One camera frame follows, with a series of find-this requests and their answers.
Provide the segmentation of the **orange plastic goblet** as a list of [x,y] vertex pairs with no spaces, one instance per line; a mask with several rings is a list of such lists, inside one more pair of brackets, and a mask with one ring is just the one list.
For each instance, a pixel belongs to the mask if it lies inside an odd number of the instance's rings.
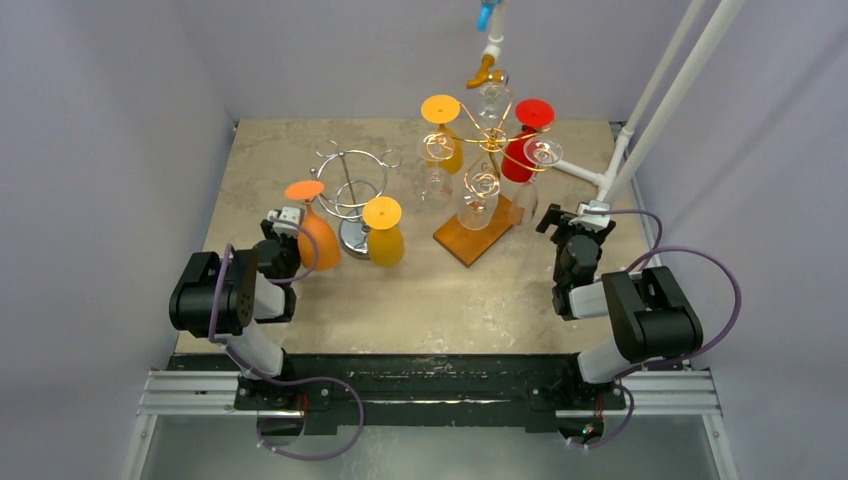
[[301,222],[304,232],[298,235],[297,244],[302,266],[309,268],[314,263],[315,271],[335,268],[341,261],[341,250],[336,234],[329,223],[313,210],[312,203],[324,191],[324,184],[317,180],[303,180],[288,186],[284,195],[289,200],[302,202],[305,216]]

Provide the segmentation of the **clear tall flute glass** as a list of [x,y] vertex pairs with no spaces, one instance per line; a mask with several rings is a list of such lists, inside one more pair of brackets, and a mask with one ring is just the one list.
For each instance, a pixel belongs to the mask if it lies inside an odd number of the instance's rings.
[[521,183],[513,196],[509,209],[509,220],[514,226],[528,226],[539,204],[539,192],[536,185],[539,173],[552,168],[563,159],[563,149],[559,142],[549,136],[536,135],[526,146],[525,153],[536,164],[531,178]]

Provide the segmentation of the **gold rack with wooden base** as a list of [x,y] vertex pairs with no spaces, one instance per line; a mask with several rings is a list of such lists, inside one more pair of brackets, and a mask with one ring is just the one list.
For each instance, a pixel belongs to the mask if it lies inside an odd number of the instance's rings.
[[507,86],[494,81],[477,88],[475,110],[438,94],[424,100],[420,112],[433,125],[418,142],[419,158],[427,167],[444,168],[459,159],[463,145],[479,149],[454,192],[454,217],[434,233],[437,243],[470,266],[517,224],[502,195],[502,163],[527,172],[529,179],[522,184],[531,185],[537,174],[561,159],[559,144],[545,137],[556,114],[543,100],[517,101]]

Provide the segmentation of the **clear short glass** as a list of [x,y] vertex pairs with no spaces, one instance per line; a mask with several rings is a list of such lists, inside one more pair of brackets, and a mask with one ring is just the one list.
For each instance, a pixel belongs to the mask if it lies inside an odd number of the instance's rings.
[[500,125],[512,106],[513,95],[501,82],[489,81],[480,86],[478,92],[477,118],[484,128]]
[[500,177],[489,160],[481,160],[464,174],[458,198],[459,223],[472,231],[487,227],[498,206]]

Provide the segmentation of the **red plastic wine glass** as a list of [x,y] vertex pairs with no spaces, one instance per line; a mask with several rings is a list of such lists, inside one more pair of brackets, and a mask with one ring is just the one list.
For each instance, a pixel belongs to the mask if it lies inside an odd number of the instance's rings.
[[555,110],[544,100],[530,98],[517,104],[515,116],[521,124],[521,130],[504,150],[501,172],[507,180],[524,183],[531,178],[536,168],[535,162],[525,153],[525,146],[541,129],[555,120]]

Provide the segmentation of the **chrome wine glass rack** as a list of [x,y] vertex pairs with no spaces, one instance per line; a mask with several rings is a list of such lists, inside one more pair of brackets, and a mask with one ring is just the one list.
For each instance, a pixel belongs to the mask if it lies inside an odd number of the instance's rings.
[[[321,159],[320,165],[310,169],[313,180],[328,183],[328,171],[340,170],[340,183],[333,192],[322,193],[318,197],[319,205],[330,216],[339,221],[337,238],[341,250],[352,258],[369,260],[368,236],[371,228],[365,223],[363,213],[366,203],[385,194],[388,186],[388,172],[400,167],[403,160],[396,149],[388,149],[373,154],[362,149],[345,149],[336,141],[329,140],[329,151],[315,147],[315,154]],[[375,180],[364,176],[355,176],[350,163],[364,160],[376,169]]]

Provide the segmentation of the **yellow plastic goblet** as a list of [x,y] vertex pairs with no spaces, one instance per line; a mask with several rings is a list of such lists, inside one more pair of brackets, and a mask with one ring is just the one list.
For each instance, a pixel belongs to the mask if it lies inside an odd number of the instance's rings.
[[379,196],[365,204],[362,219],[370,229],[367,246],[373,263],[392,267],[403,259],[405,244],[399,227],[401,218],[402,208],[391,197]]
[[425,99],[420,107],[424,120],[434,126],[419,144],[419,153],[429,167],[444,169],[449,175],[458,173],[463,166],[462,145],[448,127],[460,113],[460,102],[447,94],[437,94]]

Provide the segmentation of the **clear wine glass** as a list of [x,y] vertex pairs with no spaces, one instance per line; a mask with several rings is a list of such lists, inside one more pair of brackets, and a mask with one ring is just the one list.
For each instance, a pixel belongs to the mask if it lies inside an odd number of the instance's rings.
[[452,160],[455,143],[449,134],[433,131],[424,135],[418,143],[418,155],[424,162],[421,177],[421,198],[432,210],[445,209],[450,203],[453,187],[451,174],[443,166]]

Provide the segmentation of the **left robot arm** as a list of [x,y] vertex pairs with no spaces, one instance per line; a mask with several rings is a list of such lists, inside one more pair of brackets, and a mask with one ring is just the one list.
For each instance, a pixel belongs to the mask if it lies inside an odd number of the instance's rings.
[[304,276],[297,242],[302,214],[271,211],[260,222],[264,239],[249,249],[193,253],[168,304],[176,330],[221,347],[244,378],[261,381],[259,395],[275,409],[295,402],[298,382],[285,350],[260,326],[293,319],[292,283]]

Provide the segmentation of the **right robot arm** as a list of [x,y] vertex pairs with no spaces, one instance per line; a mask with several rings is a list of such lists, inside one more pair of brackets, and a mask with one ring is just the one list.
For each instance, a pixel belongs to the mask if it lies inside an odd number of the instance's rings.
[[572,372],[561,381],[569,404],[588,405],[601,384],[644,361],[677,358],[702,347],[700,320],[669,268],[596,275],[613,221],[601,229],[585,227],[575,214],[551,204],[536,231],[551,226],[554,312],[565,321],[606,317],[612,331],[609,339],[576,355]]

